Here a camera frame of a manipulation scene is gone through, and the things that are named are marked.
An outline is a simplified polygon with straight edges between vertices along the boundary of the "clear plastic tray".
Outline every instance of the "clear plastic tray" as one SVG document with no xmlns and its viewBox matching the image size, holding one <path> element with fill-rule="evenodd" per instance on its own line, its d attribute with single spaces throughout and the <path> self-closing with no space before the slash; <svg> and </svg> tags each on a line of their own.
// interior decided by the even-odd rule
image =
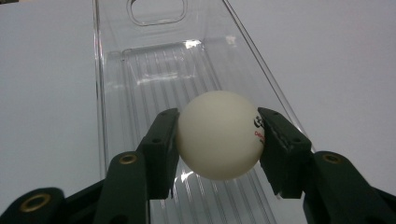
<svg viewBox="0 0 396 224">
<path fill-rule="evenodd" d="M 298 125 L 228 1 L 94 3 L 103 174 L 115 155 L 137 148 L 158 113 L 207 91 L 236 92 Z M 174 193 L 150 202 L 151 223 L 304 222 L 302 202 L 277 198 L 259 164 L 212 181 L 180 160 Z"/>
</svg>

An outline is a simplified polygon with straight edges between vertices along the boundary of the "ball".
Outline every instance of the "ball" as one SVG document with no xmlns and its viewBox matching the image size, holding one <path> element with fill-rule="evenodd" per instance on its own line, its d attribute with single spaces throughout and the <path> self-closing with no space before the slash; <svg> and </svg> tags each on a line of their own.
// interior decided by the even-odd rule
<svg viewBox="0 0 396 224">
<path fill-rule="evenodd" d="M 176 140 L 181 159 L 196 174 L 227 180 L 256 164 L 263 151 L 264 128 L 250 101 L 229 91 L 210 91 L 182 110 Z"/>
</svg>

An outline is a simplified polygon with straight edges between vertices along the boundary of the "screw hole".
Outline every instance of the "screw hole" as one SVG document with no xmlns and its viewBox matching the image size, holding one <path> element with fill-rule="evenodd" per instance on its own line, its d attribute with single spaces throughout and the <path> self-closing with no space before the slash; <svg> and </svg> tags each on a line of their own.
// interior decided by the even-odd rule
<svg viewBox="0 0 396 224">
<path fill-rule="evenodd" d="M 338 164 L 341 162 L 341 159 L 338 156 L 332 155 L 332 154 L 325 154 L 323 155 L 323 159 L 327 162 L 333 163 L 333 164 Z"/>
<path fill-rule="evenodd" d="M 137 160 L 136 155 L 128 154 L 120 158 L 119 162 L 123 165 L 133 163 Z"/>
<path fill-rule="evenodd" d="M 366 221 L 369 224 L 386 224 L 386 222 L 379 217 L 366 217 Z"/>
<path fill-rule="evenodd" d="M 118 215 L 111 218 L 109 224 L 126 224 L 128 223 L 128 217 L 125 215 Z"/>
<path fill-rule="evenodd" d="M 161 143 L 161 139 L 159 139 L 159 138 L 154 138 L 154 139 L 152 140 L 152 143 Z"/>
<path fill-rule="evenodd" d="M 24 213 L 34 212 L 46 205 L 49 201 L 50 195 L 48 193 L 39 193 L 24 201 L 21 204 L 20 210 Z"/>
</svg>

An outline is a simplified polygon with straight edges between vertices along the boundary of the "ping pong ball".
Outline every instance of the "ping pong ball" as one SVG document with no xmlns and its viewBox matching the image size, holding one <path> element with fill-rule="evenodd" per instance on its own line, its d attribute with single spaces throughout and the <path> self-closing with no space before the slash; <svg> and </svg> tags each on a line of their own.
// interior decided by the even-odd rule
<svg viewBox="0 0 396 224">
<path fill-rule="evenodd" d="M 263 151 L 264 129 L 257 108 L 229 91 L 193 99 L 177 123 L 177 150 L 198 175 L 227 180 L 250 170 Z"/>
</svg>

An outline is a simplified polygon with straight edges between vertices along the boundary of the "white table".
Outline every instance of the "white table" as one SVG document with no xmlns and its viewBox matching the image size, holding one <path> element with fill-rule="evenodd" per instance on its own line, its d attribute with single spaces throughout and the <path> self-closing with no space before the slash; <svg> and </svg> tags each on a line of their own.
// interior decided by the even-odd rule
<svg viewBox="0 0 396 224">
<path fill-rule="evenodd" d="M 230 2 L 316 150 L 396 195 L 396 4 Z M 103 177 L 95 88 L 91 0 L 0 6 L 0 212 Z"/>
</svg>

